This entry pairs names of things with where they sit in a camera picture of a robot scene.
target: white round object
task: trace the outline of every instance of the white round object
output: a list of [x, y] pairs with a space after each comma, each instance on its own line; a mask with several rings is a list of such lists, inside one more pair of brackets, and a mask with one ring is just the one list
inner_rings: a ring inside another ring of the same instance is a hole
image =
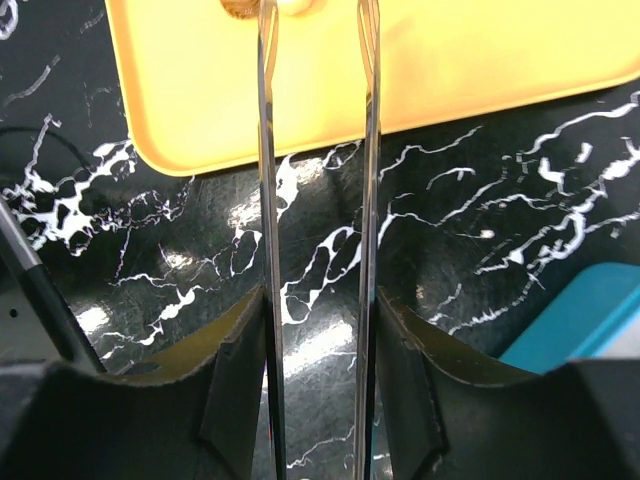
[[297, 15], [311, 5], [312, 0], [278, 0], [278, 11], [285, 15]]

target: marble countertop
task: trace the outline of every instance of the marble countertop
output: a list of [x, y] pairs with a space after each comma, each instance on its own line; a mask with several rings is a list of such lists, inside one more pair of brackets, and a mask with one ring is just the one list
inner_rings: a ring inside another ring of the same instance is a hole
[[[499, 355], [584, 268], [640, 263], [639, 94], [635, 81], [385, 136], [379, 283]], [[111, 371], [262, 275], [257, 169], [162, 176], [124, 115], [102, 1], [0, 0], [0, 191]], [[291, 479], [350, 475], [362, 158], [356, 141], [278, 170]]]

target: blue container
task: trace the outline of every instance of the blue container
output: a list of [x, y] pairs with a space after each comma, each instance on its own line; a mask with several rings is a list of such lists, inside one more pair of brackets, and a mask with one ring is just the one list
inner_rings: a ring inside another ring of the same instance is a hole
[[634, 342], [637, 356], [639, 327], [640, 267], [603, 263], [580, 273], [500, 360], [545, 373], [571, 359], [614, 356], [622, 345], [633, 350]]

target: teal container edge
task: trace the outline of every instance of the teal container edge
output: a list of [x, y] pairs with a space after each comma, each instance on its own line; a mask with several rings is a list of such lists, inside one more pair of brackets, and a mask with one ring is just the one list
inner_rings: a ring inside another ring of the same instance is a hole
[[602, 355], [640, 321], [640, 267], [602, 263], [582, 271], [500, 357], [545, 373], [569, 359]]

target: yellow tray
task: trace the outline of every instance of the yellow tray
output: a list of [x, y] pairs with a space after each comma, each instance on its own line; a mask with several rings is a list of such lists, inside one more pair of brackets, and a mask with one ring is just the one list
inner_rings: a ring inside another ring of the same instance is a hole
[[[133, 143], [192, 175], [257, 159], [257, 24], [218, 0], [107, 0]], [[278, 155], [364, 136], [356, 0], [280, 17]], [[638, 0], [380, 0], [382, 129], [393, 132], [631, 80]]]

